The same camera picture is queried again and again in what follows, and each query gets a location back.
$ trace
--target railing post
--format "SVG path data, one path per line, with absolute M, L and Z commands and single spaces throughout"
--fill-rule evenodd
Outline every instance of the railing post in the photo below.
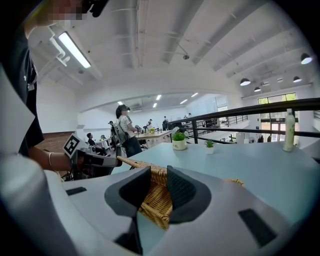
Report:
M 194 137 L 194 143 L 198 144 L 198 130 L 196 130 L 197 127 L 197 121 L 192 120 L 192 129 L 193 129 L 193 137 Z

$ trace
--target flower pot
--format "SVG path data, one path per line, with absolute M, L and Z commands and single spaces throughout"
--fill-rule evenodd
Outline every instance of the flower pot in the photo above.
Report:
M 180 140 L 180 141 L 172 141 L 172 148 L 174 150 L 185 150 L 187 148 L 187 141 L 184 140 Z
M 214 147 L 205 147 L 205 153 L 207 155 L 212 155 L 215 151 L 215 148 Z

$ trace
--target light blue table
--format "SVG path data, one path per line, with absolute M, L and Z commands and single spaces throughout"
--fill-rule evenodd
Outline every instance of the light blue table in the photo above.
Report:
M 161 143 L 130 159 L 167 167 L 180 167 L 226 179 L 240 179 L 255 196 L 278 210 L 291 224 L 305 218 L 318 197 L 320 165 L 302 150 L 282 150 L 282 142 L 253 144 L 216 144 L 214 154 L 207 155 L 200 144 L 188 144 L 183 151 Z M 112 174 L 129 170 L 123 164 Z M 138 228 L 144 253 L 165 231 L 141 214 Z

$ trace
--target wicker basket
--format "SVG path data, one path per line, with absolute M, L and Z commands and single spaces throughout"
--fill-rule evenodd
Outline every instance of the wicker basket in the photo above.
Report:
M 167 168 L 122 156 L 117 156 L 117 158 L 134 168 L 151 167 L 150 190 L 141 204 L 139 212 L 159 227 L 167 230 L 169 227 L 169 216 L 172 212 L 172 200 L 167 186 Z M 240 179 L 227 178 L 225 180 L 238 183 L 243 187 L 245 186 Z

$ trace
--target brick wall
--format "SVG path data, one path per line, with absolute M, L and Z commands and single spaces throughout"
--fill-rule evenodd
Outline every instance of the brick wall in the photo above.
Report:
M 44 133 L 44 141 L 36 147 L 50 152 L 63 153 L 63 146 L 74 131 Z

